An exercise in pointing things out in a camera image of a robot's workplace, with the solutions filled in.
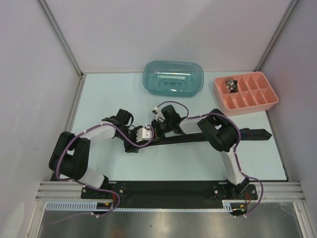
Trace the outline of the dark striped necktie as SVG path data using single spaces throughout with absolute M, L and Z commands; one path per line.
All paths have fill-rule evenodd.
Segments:
M 269 140 L 272 134 L 265 129 L 240 129 L 241 141 L 262 141 Z M 166 138 L 154 138 L 148 146 L 169 145 L 190 142 L 205 142 L 207 139 L 202 133 L 193 133 L 187 135 L 177 135 Z

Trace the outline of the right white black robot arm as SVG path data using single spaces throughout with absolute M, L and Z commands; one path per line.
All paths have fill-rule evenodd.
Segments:
M 223 159 L 229 195 L 240 199 L 246 194 L 250 180 L 243 174 L 237 157 L 241 133 L 220 110 L 214 109 L 205 116 L 181 117 L 174 106 L 167 105 L 162 109 L 155 107 L 153 113 L 155 135 L 151 145 L 208 142 Z

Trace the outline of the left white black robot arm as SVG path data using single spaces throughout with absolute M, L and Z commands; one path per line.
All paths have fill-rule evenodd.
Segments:
M 98 198 L 109 194 L 109 178 L 89 167 L 90 151 L 100 143 L 118 138 L 129 145 L 136 145 L 137 130 L 142 126 L 133 126 L 134 117 L 120 109 L 116 115 L 79 134 L 64 131 L 60 134 L 49 161 L 49 169 L 59 181 L 73 180 L 81 185 L 92 187 Z

